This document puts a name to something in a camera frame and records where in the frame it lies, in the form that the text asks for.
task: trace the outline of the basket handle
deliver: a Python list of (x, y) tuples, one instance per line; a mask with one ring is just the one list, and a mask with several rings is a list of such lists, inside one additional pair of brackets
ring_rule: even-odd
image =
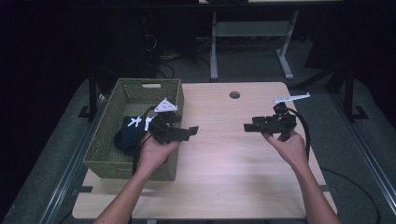
[(132, 171), (132, 168), (117, 168), (117, 171), (122, 172), (122, 171)]
[(158, 83), (158, 79), (142, 78), (137, 80), (143, 89), (164, 89), (163, 82)]

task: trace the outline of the black cable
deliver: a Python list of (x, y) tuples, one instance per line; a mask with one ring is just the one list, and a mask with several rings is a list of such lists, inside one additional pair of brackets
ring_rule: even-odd
[(151, 136), (152, 136), (152, 134), (151, 134), (148, 138), (146, 138), (146, 140), (141, 144), (141, 147), (142, 147), (143, 145), (145, 145), (145, 143), (150, 139)]
[(240, 40), (240, 39), (235, 40), (235, 39), (232, 38), (232, 39), (229, 40), (229, 41), (230, 41), (230, 45), (229, 45), (229, 46), (226, 46), (227, 49), (219, 49), (219, 50), (218, 50), (219, 54), (224, 54), (224, 55), (226, 55), (226, 54), (236, 54), (236, 53), (239, 53), (239, 52), (244, 51), (243, 49), (234, 49), (234, 50), (231, 50), (231, 48), (232, 48), (233, 46), (237, 46), (237, 47), (238, 47), (238, 46), (243, 45), (243, 46), (245, 46), (245, 50), (248, 48), (248, 44), (247, 44), (246, 42)]
[(210, 67), (209, 62), (205, 61), (203, 58), (198, 57), (198, 56), (196, 56), (195, 58), (201, 60), (201, 61), (204, 62), (208, 67)]
[(167, 77), (162, 70), (158, 69), (158, 71), (163, 75), (164, 78), (171, 78), (172, 79), (172, 78), (175, 77), (175, 69), (172, 66), (170, 66), (168, 64), (164, 64), (164, 63), (159, 63), (158, 65), (162, 65), (162, 66), (168, 67), (172, 71), (172, 76), (171, 77)]
[(191, 56), (187, 56), (187, 55), (177, 55), (177, 56), (175, 56), (175, 57), (173, 57), (173, 58), (170, 58), (170, 59), (162, 59), (161, 60), (161, 62), (162, 63), (170, 63), (170, 62), (172, 62), (172, 61), (176, 61), (176, 60), (179, 60), (179, 59), (184, 59), (184, 58), (190, 58)]
[(238, 51), (231, 50), (231, 48), (233, 46), (233, 41), (230, 40), (229, 38), (221, 40), (221, 41), (217, 41), (217, 43), (218, 44), (216, 45), (216, 49), (217, 49), (218, 54), (235, 54), (238, 52)]
[(95, 39), (93, 39), (89, 34), (88, 34), (88, 28), (91, 25), (92, 21), (95, 20), (97, 17), (99, 16), (99, 13), (96, 15), (93, 15), (88, 22), (85, 24), (84, 28), (83, 28), (83, 34), (85, 36), (88, 37), (89, 40), (91, 40), (91, 42), (99, 49), (101, 50), (105, 55), (107, 55), (109, 58), (111, 58), (112, 60), (114, 60), (114, 62), (118, 63), (121, 67), (123, 67), (127, 72), (129, 72), (130, 74), (133, 74), (135, 76), (138, 76), (138, 72), (137, 71), (133, 71), (131, 70), (125, 63), (121, 62), (118, 58), (116, 58), (114, 55), (112, 55), (110, 52), (108, 52), (107, 50), (105, 50), (101, 45), (99, 45)]
[[(155, 106), (151, 106), (149, 107), (146, 112), (143, 114), (142, 116), (142, 120), (146, 121), (146, 118), (148, 116), (148, 113), (150, 110), (154, 109)], [(137, 134), (137, 144), (136, 144), (136, 148), (135, 148), (135, 154), (134, 154), (134, 159), (133, 159), (133, 164), (132, 164), (132, 175), (134, 175), (134, 173), (136, 172), (136, 168), (137, 168), (137, 162), (139, 161), (139, 157), (140, 157), (140, 149), (142, 147), (142, 144), (140, 144), (141, 140), (143, 139), (144, 136), (142, 136), (143, 134), (143, 127), (145, 125), (142, 123), (140, 125), (140, 129), (139, 129), (139, 133)]]
[(305, 119), (303, 118), (303, 116), (299, 113), (297, 113), (297, 111), (291, 109), (291, 108), (287, 108), (290, 112), (292, 112), (293, 114), (295, 114), (297, 116), (297, 118), (300, 120), (300, 122), (303, 124), (303, 128), (304, 128), (304, 132), (305, 132), (305, 152), (306, 152), (306, 159), (309, 160), (309, 151), (311, 148), (311, 137), (309, 135), (309, 129), (308, 129), (308, 124), (306, 123)]
[[(221, 41), (223, 41), (224, 37), (218, 37), (216, 38), (216, 43), (220, 43)], [(203, 54), (203, 53), (210, 53), (212, 51), (212, 45), (211, 45), (212, 41), (210, 41), (208, 43), (207, 46), (205, 46), (204, 48), (197, 48), (197, 54)]]
[(364, 189), (362, 186), (360, 186), (358, 183), (356, 183), (355, 181), (353, 181), (352, 179), (350, 179), (349, 177), (347, 177), (347, 176), (345, 176), (345, 175), (342, 175), (342, 174), (340, 174), (340, 173), (337, 173), (337, 172), (335, 172), (335, 171), (333, 171), (333, 170), (330, 170), (330, 169), (327, 169), (327, 168), (325, 168), (325, 167), (321, 167), (321, 166), (319, 166), (319, 168), (320, 168), (320, 170), (324, 170), (324, 171), (326, 171), (326, 172), (329, 172), (329, 173), (332, 173), (332, 174), (334, 174), (334, 175), (338, 175), (338, 176), (340, 176), (340, 177), (342, 177), (342, 178), (344, 178), (345, 180), (347, 180), (347, 181), (349, 181), (351, 184), (353, 184), (355, 187), (357, 187), (358, 189), (360, 189), (368, 198), (369, 198), (369, 200), (371, 201), (371, 203), (373, 204), (373, 207), (375, 208), (375, 213), (376, 213), (376, 224), (379, 224), (380, 222), (381, 222), (381, 215), (380, 215), (380, 213), (379, 213), (379, 209), (378, 209), (378, 206), (376, 205), (376, 203), (375, 203), (375, 201), (374, 201), (374, 198), (370, 195), (370, 193), (366, 190), (366, 189)]

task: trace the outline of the hand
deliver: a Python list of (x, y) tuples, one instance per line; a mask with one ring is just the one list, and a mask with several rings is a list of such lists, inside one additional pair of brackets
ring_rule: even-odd
[(263, 133), (262, 136), (277, 150), (293, 170), (308, 164), (304, 139), (294, 130), (290, 131), (290, 138), (286, 142), (281, 142), (268, 133)]
[(142, 140), (143, 146), (140, 151), (138, 171), (146, 171), (150, 174), (157, 169), (166, 157), (175, 150), (180, 142), (170, 142), (169, 144), (159, 144), (150, 132), (147, 132)]

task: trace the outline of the cable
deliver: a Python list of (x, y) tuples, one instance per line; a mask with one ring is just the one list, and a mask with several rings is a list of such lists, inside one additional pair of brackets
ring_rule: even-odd
[(83, 34), (88, 37), (88, 39), (99, 49), (101, 50), (105, 55), (107, 55), (109, 58), (111, 58), (114, 62), (118, 63), (121, 67), (123, 67), (128, 73), (134, 75), (134, 76), (139, 76), (139, 73), (137, 71), (131, 70), (125, 63), (120, 61), (118, 58), (116, 58), (114, 55), (112, 55), (110, 52), (108, 52), (106, 49), (104, 49), (99, 43), (96, 42), (94, 38), (92, 38), (89, 33), (88, 33), (88, 28), (91, 25), (92, 21), (95, 20), (99, 16), (99, 13), (92, 16), (88, 22), (85, 24), (83, 28)]
[(145, 35), (145, 37), (151, 37), (154, 39), (154, 46), (151, 47), (151, 49), (155, 49), (155, 47), (157, 47), (157, 44), (158, 44), (157, 38), (155, 38), (154, 35)]
[(173, 54), (173, 55), (162, 55), (162, 56), (160, 56), (160, 59), (164, 60), (163, 63), (169, 63), (169, 62), (172, 62), (173, 60), (180, 59), (182, 57), (183, 57), (183, 55), (181, 55), (181, 54)]
[(209, 64), (209, 62), (207, 62), (207, 61), (205, 61), (203, 58), (201, 58), (201, 57), (195, 57), (196, 59), (199, 59), (199, 60), (201, 60), (202, 62), (204, 62), (209, 68), (210, 68), (210, 64)]
[(308, 129), (308, 124), (306, 123), (305, 119), (303, 118), (303, 116), (299, 113), (297, 113), (297, 111), (290, 109), (287, 107), (287, 109), (292, 112), (293, 114), (295, 114), (297, 116), (297, 118), (300, 120), (300, 122), (303, 124), (303, 129), (305, 132), (305, 152), (306, 152), (306, 159), (309, 160), (309, 151), (311, 148), (311, 137), (309, 135), (309, 129)]
[(146, 140), (141, 144), (141, 147), (142, 147), (143, 145), (145, 145), (145, 143), (150, 139), (151, 136), (152, 136), (152, 134), (151, 134), (148, 138), (146, 138)]
[(347, 177), (347, 176), (345, 176), (345, 175), (342, 175), (342, 174), (340, 174), (340, 173), (337, 173), (337, 172), (335, 172), (335, 171), (333, 171), (333, 170), (330, 170), (330, 169), (327, 169), (327, 168), (325, 168), (325, 167), (319, 166), (319, 168), (320, 168), (320, 170), (324, 170), (324, 171), (327, 171), (327, 172), (329, 172), (329, 173), (332, 173), (332, 174), (334, 174), (334, 175), (338, 175), (338, 176), (344, 178), (345, 180), (347, 180), (347, 181), (349, 181), (351, 184), (353, 184), (355, 187), (357, 187), (358, 189), (360, 189), (360, 190), (369, 198), (369, 200), (370, 200), (371, 203), (373, 204), (373, 207), (375, 208), (375, 213), (376, 213), (376, 222), (375, 222), (375, 223), (376, 223), (376, 224), (379, 224), (379, 223), (381, 222), (381, 215), (380, 215), (380, 213), (379, 213), (378, 206), (376, 205), (376, 203), (375, 203), (373, 197), (370, 195), (370, 193), (369, 193), (366, 189), (364, 189), (364, 188), (363, 188), (362, 186), (360, 186), (358, 183), (356, 183), (355, 181), (353, 181), (352, 179), (350, 179), (349, 177)]
[(197, 43), (197, 44), (199, 44), (198, 46), (196, 46), (197, 51), (208, 49), (212, 43), (212, 40), (209, 37), (204, 37), (204, 38), (202, 38), (202, 40), (199, 40), (199, 41), (204, 42), (204, 43), (203, 44)]
[(175, 77), (175, 69), (172, 67), (172, 66), (170, 66), (170, 65), (168, 65), (168, 64), (164, 64), (164, 63), (159, 63), (158, 65), (162, 65), (162, 66), (165, 66), (165, 67), (168, 67), (171, 71), (172, 71), (172, 76), (171, 77), (167, 77), (166, 75), (165, 75), (165, 73), (161, 70), (161, 69), (158, 69), (158, 72), (164, 77), (164, 78), (174, 78)]
[[(225, 46), (225, 49), (222, 49), (221, 47), (223, 47), (221, 44), (223, 44), (224, 43), (224, 41), (225, 42), (227, 42), (227, 41), (229, 41), (229, 46)], [(223, 40), (223, 41), (221, 41), (221, 42), (219, 42), (219, 50), (218, 50), (218, 52), (219, 52), (219, 54), (235, 54), (235, 53), (239, 53), (239, 52), (242, 52), (242, 51), (244, 51), (243, 49), (234, 49), (234, 50), (231, 50), (232, 48), (233, 48), (233, 46), (241, 46), (241, 45), (243, 45), (243, 46), (245, 46), (245, 49), (247, 49), (248, 48), (248, 44), (246, 43), (246, 42), (244, 42), (244, 41), (242, 41), (242, 40), (240, 40), (239, 38), (238, 39), (235, 39), (235, 38), (228, 38), (228, 39), (225, 39), (225, 40)]]
[[(151, 106), (149, 107), (146, 112), (143, 114), (142, 116), (142, 120), (146, 120), (148, 113), (150, 110), (153, 110), (155, 108), (155, 106)], [(136, 168), (137, 168), (137, 162), (139, 161), (139, 157), (140, 157), (140, 149), (142, 148), (142, 144), (139, 144), (142, 139), (142, 133), (143, 133), (143, 124), (140, 125), (140, 129), (139, 129), (139, 133), (137, 134), (137, 144), (136, 144), (136, 148), (135, 148), (135, 155), (134, 155), (134, 159), (133, 159), (133, 164), (132, 164), (132, 175), (134, 175), (134, 173), (136, 172)]]

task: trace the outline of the finger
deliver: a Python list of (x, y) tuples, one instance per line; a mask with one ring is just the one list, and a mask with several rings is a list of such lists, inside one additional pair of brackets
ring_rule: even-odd
[(180, 143), (181, 142), (174, 141), (174, 142), (170, 142), (170, 143), (166, 144), (164, 147), (165, 147), (166, 151), (171, 152), (174, 149), (176, 149), (180, 145)]
[(271, 134), (269, 133), (263, 133), (262, 136), (265, 138), (265, 140), (267, 140), (267, 142), (269, 144), (271, 144), (271, 146), (275, 147), (277, 145), (277, 143), (279, 143), (278, 140), (276, 140)]
[(290, 131), (290, 137), (292, 137), (295, 134), (298, 134), (298, 133), (294, 129)]
[(151, 137), (151, 132), (147, 131), (146, 134), (145, 134), (145, 136), (144, 136), (143, 139), (142, 139), (142, 142), (146, 141), (146, 140), (147, 140), (148, 138), (150, 138), (150, 137)]

